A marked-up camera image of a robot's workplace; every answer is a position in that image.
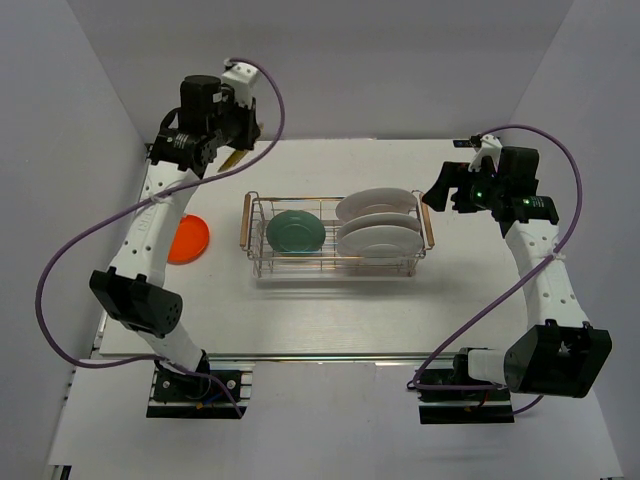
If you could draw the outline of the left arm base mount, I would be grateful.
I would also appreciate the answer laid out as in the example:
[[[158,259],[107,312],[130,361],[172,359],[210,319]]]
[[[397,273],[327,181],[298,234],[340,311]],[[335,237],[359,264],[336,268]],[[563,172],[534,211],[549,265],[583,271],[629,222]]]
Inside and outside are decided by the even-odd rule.
[[[254,365],[209,362],[214,380],[187,376],[158,364],[154,367],[146,417],[149,419],[239,420],[251,396]]]

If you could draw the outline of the yellow plate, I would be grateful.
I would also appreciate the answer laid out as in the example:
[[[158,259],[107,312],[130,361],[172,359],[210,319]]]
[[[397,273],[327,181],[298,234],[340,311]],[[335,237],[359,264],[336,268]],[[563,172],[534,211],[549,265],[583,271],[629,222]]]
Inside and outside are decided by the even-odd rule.
[[[256,141],[262,135],[263,130],[263,122],[251,121],[248,126],[244,126],[238,136],[229,144],[232,153],[222,163],[217,172],[224,173],[238,165],[241,160],[254,150]]]

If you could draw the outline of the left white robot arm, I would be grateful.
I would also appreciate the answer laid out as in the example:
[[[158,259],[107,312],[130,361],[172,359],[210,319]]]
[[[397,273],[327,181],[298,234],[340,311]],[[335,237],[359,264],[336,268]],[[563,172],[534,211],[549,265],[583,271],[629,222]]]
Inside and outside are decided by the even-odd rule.
[[[162,120],[152,145],[142,200],[119,251],[90,288],[108,316],[135,332],[178,373],[177,387],[199,399],[211,374],[199,365],[203,351],[180,323],[182,298],[164,289],[171,246],[184,211],[218,149],[252,149],[259,136],[252,88],[258,71],[241,63],[220,77],[190,75],[180,105]]]

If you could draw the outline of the teal plate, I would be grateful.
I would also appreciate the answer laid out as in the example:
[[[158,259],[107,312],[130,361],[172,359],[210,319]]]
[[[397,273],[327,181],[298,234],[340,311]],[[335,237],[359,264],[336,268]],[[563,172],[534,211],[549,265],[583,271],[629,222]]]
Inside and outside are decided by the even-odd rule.
[[[322,248],[326,230],[315,215],[303,210],[286,210],[269,221],[266,237],[273,251],[281,254],[307,254]]]

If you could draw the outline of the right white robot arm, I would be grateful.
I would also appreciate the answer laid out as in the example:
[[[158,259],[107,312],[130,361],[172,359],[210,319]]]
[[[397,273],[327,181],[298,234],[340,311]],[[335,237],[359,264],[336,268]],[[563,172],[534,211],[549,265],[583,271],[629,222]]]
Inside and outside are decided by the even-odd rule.
[[[487,385],[583,398],[612,350],[609,332],[592,326],[575,296],[557,250],[555,204],[537,193],[538,164],[538,152],[522,147],[502,147],[471,163],[446,162],[422,197],[438,212],[448,201],[459,213],[490,212],[524,283],[526,333],[505,350],[470,347],[457,355],[449,386],[466,399]]]

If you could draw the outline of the orange plate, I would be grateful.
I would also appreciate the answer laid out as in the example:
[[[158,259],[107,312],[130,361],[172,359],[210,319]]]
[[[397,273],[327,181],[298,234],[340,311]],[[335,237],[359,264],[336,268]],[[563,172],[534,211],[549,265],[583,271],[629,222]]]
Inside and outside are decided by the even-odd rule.
[[[176,230],[167,262],[173,265],[191,263],[206,251],[209,242],[207,223],[196,215],[185,215]]]

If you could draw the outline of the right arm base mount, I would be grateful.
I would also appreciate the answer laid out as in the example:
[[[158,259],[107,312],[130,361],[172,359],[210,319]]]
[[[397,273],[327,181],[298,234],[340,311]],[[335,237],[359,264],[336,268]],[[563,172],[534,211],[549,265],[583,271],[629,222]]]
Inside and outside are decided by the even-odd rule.
[[[451,358],[434,361],[420,376],[429,386],[444,390],[418,390],[412,381],[409,391],[418,395],[422,425],[511,424],[515,421],[511,394],[505,387],[472,379],[468,375],[468,349]]]

